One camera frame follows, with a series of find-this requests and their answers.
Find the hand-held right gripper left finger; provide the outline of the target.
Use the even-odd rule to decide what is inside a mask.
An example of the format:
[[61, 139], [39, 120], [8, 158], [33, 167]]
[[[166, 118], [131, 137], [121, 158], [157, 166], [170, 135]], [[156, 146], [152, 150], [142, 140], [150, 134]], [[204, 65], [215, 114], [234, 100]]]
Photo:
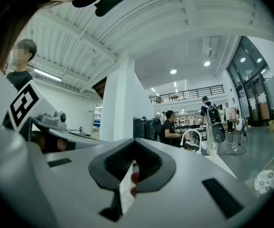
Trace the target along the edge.
[[53, 213], [46, 228], [133, 228], [123, 215], [120, 183], [132, 164], [134, 139], [46, 155], [45, 192]]

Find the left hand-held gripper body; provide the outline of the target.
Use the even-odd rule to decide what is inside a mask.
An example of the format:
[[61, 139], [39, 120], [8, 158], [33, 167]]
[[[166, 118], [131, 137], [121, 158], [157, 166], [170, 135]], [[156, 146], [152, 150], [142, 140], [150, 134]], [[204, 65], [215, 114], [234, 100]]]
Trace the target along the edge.
[[[31, 142], [33, 131], [49, 133], [49, 129], [65, 130], [66, 114], [56, 110], [42, 95], [34, 81], [30, 80], [16, 94], [2, 126], [14, 130], [26, 141]], [[67, 142], [64, 135], [56, 137]]]

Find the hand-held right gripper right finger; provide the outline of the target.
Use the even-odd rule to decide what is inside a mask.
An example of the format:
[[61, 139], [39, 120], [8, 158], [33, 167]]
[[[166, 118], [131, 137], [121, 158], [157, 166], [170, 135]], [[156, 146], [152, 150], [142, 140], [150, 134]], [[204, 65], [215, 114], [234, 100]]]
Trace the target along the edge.
[[249, 221], [253, 195], [207, 157], [144, 139], [129, 143], [169, 155], [176, 170], [160, 190], [137, 192], [127, 227], [240, 228]]

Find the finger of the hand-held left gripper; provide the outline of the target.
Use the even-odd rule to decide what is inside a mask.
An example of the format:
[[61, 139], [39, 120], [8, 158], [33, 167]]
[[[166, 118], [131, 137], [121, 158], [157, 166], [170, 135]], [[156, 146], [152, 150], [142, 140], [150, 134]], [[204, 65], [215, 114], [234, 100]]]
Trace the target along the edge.
[[67, 150], [78, 150], [78, 149], [85, 149], [90, 147], [95, 147], [98, 145], [106, 144], [106, 141], [98, 140], [91, 138], [89, 136], [75, 133], [72, 131], [67, 132], [67, 143], [66, 149]]

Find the person's left hand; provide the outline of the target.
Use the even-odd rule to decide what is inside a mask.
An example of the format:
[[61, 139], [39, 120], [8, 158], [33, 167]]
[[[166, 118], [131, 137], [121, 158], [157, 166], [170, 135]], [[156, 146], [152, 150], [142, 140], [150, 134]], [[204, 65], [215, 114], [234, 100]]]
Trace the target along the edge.
[[66, 150], [66, 141], [64, 139], [46, 132], [33, 131], [31, 141], [36, 143], [43, 153], [64, 152]]

